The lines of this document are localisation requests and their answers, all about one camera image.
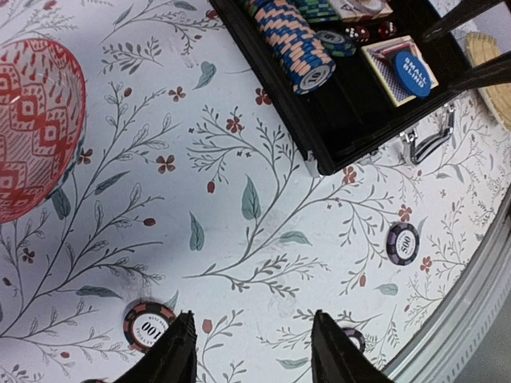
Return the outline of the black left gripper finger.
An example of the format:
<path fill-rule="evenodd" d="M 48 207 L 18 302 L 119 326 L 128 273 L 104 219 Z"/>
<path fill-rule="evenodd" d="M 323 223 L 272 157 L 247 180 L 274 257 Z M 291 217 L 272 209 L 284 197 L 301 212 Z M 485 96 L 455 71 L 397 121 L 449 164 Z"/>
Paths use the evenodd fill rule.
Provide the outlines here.
<path fill-rule="evenodd" d="M 440 38 L 501 2 L 502 0 L 462 0 L 446 15 L 428 27 L 422 33 L 421 39 L 428 42 Z"/>
<path fill-rule="evenodd" d="M 511 53 L 503 53 L 481 65 L 466 70 L 449 83 L 449 89 L 463 92 L 511 82 Z"/>

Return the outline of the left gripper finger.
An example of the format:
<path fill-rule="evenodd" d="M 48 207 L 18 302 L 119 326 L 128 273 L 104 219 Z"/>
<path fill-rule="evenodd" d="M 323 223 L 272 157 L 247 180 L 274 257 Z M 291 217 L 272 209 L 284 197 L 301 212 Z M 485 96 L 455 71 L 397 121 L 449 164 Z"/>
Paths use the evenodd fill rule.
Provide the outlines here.
<path fill-rule="evenodd" d="M 117 383 L 195 383 L 196 327 L 192 311 L 182 312 L 155 345 Z"/>
<path fill-rule="evenodd" d="M 315 313 L 311 331 L 313 382 L 388 382 L 363 355 L 335 320 L 321 310 Z"/>

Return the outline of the poker chip low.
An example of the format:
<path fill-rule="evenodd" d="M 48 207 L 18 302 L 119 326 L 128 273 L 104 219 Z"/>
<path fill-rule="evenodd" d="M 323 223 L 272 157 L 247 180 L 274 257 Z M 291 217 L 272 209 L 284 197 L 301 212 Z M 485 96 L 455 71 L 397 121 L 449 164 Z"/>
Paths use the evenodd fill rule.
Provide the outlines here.
<path fill-rule="evenodd" d="M 146 353 L 175 319 L 173 311 L 159 302 L 138 302 L 128 309 L 123 320 L 129 348 Z"/>

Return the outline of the red card deck box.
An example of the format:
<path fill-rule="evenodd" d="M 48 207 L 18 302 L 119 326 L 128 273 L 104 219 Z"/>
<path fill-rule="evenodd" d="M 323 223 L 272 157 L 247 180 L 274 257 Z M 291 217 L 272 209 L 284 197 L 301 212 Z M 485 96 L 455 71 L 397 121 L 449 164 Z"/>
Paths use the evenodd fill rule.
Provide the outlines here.
<path fill-rule="evenodd" d="M 329 0 L 328 2 L 343 22 L 370 21 L 393 13 L 388 1 Z"/>

